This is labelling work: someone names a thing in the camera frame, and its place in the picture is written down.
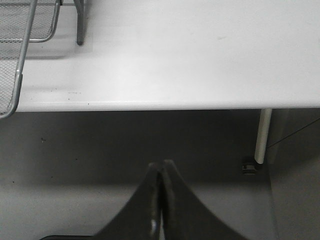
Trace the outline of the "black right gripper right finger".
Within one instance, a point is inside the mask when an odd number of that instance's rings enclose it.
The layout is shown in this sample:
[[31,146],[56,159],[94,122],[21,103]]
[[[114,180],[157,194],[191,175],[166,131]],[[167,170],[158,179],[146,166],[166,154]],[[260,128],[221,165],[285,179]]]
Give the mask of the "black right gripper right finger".
[[175,163],[164,160],[160,171],[166,240],[245,240],[214,215],[186,185]]

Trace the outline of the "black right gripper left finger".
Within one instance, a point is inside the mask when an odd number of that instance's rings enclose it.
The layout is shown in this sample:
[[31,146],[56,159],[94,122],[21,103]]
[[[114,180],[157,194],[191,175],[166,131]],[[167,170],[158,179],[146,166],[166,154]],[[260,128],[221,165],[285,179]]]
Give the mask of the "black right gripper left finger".
[[44,240],[158,240],[160,238],[160,168],[148,166],[146,175],[120,212],[94,235],[49,235]]

